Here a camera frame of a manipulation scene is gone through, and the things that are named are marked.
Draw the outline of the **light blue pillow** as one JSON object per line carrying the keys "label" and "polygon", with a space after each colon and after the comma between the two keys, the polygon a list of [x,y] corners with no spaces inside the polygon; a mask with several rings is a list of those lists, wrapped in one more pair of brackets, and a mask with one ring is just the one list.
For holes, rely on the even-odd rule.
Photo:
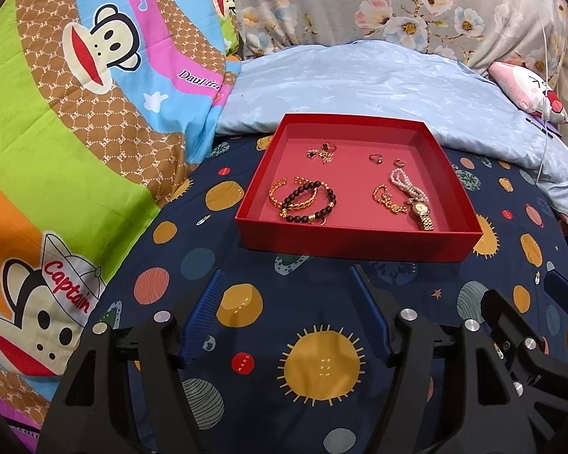
{"label": "light blue pillow", "polygon": [[423,122],[441,146],[522,167],[568,216],[568,147],[453,59],[385,41],[293,46],[243,62],[216,132],[272,132],[287,113]]}

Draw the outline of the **red cardboard tray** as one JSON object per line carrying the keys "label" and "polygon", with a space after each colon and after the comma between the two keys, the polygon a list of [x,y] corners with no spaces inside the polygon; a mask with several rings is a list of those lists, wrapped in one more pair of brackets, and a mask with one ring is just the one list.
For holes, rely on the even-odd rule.
{"label": "red cardboard tray", "polygon": [[[407,195],[390,181],[397,161],[427,194],[434,224],[424,231],[412,211],[394,214]],[[336,204],[312,224],[280,217],[297,176],[320,180]],[[287,114],[264,153],[236,214],[244,247],[311,256],[460,263],[482,236],[477,215],[448,158],[420,121],[353,115]]]}

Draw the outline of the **gold wristwatch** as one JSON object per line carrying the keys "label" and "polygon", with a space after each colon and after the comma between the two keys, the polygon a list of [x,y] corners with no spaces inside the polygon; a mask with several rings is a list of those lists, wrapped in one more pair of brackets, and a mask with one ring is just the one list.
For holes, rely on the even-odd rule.
{"label": "gold wristwatch", "polygon": [[431,218],[431,209],[425,201],[410,199],[409,205],[412,213],[418,217],[418,225],[424,231],[433,231],[434,224]]}

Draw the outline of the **colourful monkey cartoon blanket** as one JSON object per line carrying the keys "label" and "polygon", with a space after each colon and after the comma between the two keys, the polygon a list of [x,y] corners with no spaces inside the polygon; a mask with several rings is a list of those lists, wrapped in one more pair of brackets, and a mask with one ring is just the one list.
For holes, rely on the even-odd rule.
{"label": "colourful monkey cartoon blanket", "polygon": [[0,0],[0,453],[31,453],[106,283],[208,154],[232,0]]}

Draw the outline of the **grey floral duvet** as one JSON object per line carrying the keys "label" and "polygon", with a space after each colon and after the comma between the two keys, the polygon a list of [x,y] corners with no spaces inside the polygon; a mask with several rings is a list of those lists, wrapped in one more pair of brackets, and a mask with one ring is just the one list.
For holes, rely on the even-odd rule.
{"label": "grey floral duvet", "polygon": [[245,58],[292,45],[385,40],[483,74],[523,66],[556,84],[568,66],[566,0],[235,0]]}

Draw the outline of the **pink cat plush pillow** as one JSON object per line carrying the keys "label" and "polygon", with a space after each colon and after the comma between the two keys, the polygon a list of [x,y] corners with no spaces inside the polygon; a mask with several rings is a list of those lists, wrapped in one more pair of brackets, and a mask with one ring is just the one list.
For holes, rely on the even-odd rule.
{"label": "pink cat plush pillow", "polygon": [[487,72],[521,111],[554,126],[568,124],[568,112],[562,101],[535,72],[506,62],[493,62]]}

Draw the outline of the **navy planet print bedsheet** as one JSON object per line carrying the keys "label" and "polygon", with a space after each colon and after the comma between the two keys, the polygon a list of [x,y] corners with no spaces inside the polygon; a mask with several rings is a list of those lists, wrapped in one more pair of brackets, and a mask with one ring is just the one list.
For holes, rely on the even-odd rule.
{"label": "navy planet print bedsheet", "polygon": [[[139,239],[109,282],[95,319],[115,328],[136,325],[174,305],[207,269],[221,269],[228,285],[255,290],[262,309],[241,328],[214,321],[181,375],[210,451],[358,453],[385,403],[393,370],[368,348],[346,287],[349,263],[246,250],[233,210],[205,205],[218,182],[248,185],[261,155],[262,140],[252,136],[215,146],[189,189],[157,218],[161,227],[174,225],[175,236],[163,244],[152,233]],[[368,261],[365,273],[401,305],[449,325],[476,318],[487,289],[506,297],[522,290],[531,302],[525,320],[549,352],[568,363],[568,314],[543,284],[550,269],[568,278],[568,247],[553,211],[520,167],[456,150],[446,155],[496,240],[481,243],[462,263]],[[314,329],[342,331],[360,351],[349,396],[317,401],[285,386],[288,353]]]}

